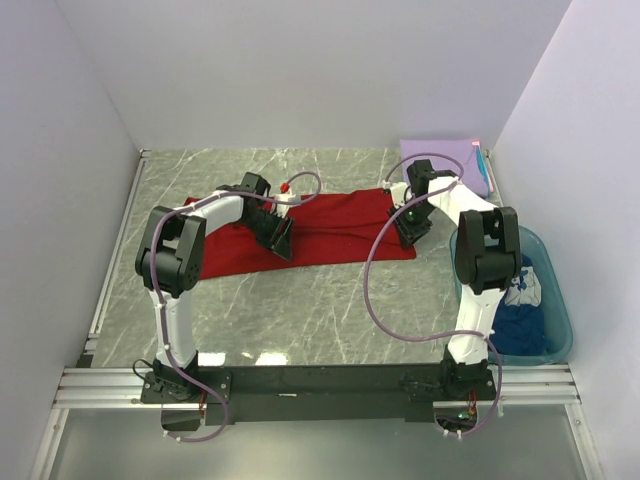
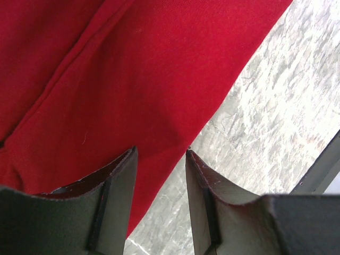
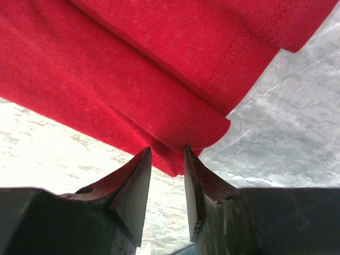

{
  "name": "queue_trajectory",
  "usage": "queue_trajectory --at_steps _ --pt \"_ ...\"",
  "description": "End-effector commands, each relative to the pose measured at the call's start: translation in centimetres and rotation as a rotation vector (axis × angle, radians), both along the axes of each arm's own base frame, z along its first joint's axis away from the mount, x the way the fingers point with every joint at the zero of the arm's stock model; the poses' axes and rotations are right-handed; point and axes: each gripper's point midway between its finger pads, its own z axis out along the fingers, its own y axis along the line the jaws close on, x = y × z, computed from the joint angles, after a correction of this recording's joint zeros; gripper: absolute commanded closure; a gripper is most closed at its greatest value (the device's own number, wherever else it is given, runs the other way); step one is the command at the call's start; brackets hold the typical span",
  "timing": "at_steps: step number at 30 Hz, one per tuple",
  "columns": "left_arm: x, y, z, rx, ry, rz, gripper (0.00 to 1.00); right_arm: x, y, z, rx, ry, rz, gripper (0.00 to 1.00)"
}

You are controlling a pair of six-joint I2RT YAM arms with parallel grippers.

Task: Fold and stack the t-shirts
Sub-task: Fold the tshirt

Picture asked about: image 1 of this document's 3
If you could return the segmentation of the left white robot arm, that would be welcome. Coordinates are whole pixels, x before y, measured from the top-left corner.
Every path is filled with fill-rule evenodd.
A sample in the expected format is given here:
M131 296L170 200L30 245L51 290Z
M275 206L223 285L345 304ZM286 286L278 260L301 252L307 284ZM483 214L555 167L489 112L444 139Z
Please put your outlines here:
M206 237L240 224L258 246L284 259L292 258L293 219L290 208L303 200L289 187L274 195L263 177L247 173L240 184L224 185L183 207L158 206L149 214L135 260L135 271L154 303L158 335L155 359L173 367L164 389L176 401L193 399L200 378L189 367L197 357L191 321L191 290L204 262Z

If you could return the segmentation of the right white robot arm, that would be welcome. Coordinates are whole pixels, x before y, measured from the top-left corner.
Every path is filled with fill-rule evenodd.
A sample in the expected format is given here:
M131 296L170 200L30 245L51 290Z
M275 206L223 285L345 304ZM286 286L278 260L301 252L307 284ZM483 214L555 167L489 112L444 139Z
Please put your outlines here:
M492 335L501 299L521 269L519 224L516 211L481 198L461 181L464 167L436 170L427 154L414 154L403 162L407 180L385 182L391 195L389 216L403 248L413 246L432 227L438 209L457 226L454 273L461 285L455 334L440 362L438 388L460 399L489 380L486 339Z

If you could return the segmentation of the red t shirt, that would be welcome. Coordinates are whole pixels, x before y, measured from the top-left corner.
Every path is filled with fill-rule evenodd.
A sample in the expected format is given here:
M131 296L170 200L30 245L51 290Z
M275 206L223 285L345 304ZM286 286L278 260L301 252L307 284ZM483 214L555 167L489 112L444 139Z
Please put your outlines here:
M321 194L289 211L292 258L257 244L248 228L225 225L205 240L202 280L305 266L364 262L393 206L381 189Z

